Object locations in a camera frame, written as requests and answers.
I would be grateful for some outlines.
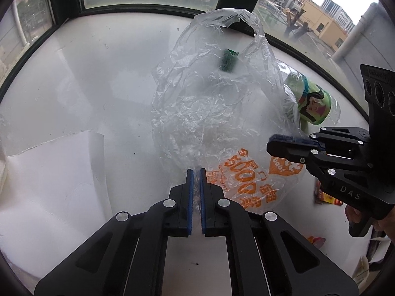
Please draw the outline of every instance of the black mount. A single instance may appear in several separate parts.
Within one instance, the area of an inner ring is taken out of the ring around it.
[[[305,163],[321,190],[363,212],[350,223],[353,237],[367,234],[395,206],[395,73],[361,65],[369,103],[369,132],[361,128],[321,128],[310,139],[274,135],[267,151],[275,157]]]
[[[357,296],[340,268],[274,212],[249,213],[200,171],[202,230],[225,236],[233,296]],[[160,296],[167,237],[188,237],[193,172],[146,213],[120,212],[46,275],[35,296]]]
[[[167,237],[192,229],[193,171],[147,212],[120,212],[46,275],[35,296],[160,295]]]

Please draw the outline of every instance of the tree trunk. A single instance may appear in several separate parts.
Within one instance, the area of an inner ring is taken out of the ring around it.
[[[307,22],[305,22],[305,23],[303,24],[303,27],[301,27],[301,28],[295,33],[295,35],[292,37],[292,39],[297,40],[297,39],[299,39],[302,35],[304,35],[306,32],[311,31],[311,30],[309,29],[308,25],[309,25],[309,24],[308,24]]]
[[[295,25],[295,23],[297,22],[297,20],[299,20],[299,18],[302,16],[303,13],[305,13],[305,10],[301,9],[297,14],[295,14],[294,18],[291,19],[290,11],[286,12],[287,28],[285,29],[284,37],[288,38],[290,36],[291,31],[299,28],[299,26]]]

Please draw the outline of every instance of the drainpipe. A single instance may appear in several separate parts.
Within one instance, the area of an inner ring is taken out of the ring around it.
[[[338,62],[343,58],[356,44],[362,33],[366,30],[373,18],[377,14],[378,4],[372,3],[366,10],[365,14],[361,17],[358,24],[351,30],[350,35],[343,42],[340,48],[332,56],[332,60]]]
[[[25,45],[27,45],[27,41],[26,41],[26,37],[24,36],[23,30],[22,30],[22,26],[20,25],[20,20],[19,20],[19,15],[18,15],[18,8],[17,8],[17,3],[16,3],[15,0],[12,1],[12,12],[14,14],[15,24],[17,26],[20,39],[21,39],[23,45],[25,46]]]

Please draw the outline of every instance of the white cloth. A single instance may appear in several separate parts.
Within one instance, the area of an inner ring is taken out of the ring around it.
[[[7,158],[0,195],[0,248],[42,278],[88,239],[112,212],[104,136],[83,131]]]

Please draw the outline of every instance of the camera lens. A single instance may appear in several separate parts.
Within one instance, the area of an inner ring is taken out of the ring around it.
[[[380,84],[375,83],[375,95],[377,103],[380,107],[384,105],[384,91]]]
[[[366,90],[366,93],[369,95],[369,96],[371,96],[372,95],[372,86],[370,85],[370,82],[369,82],[369,80],[365,80],[365,90]]]
[[[395,94],[393,92],[388,95],[388,106],[390,107],[390,113],[395,115]]]

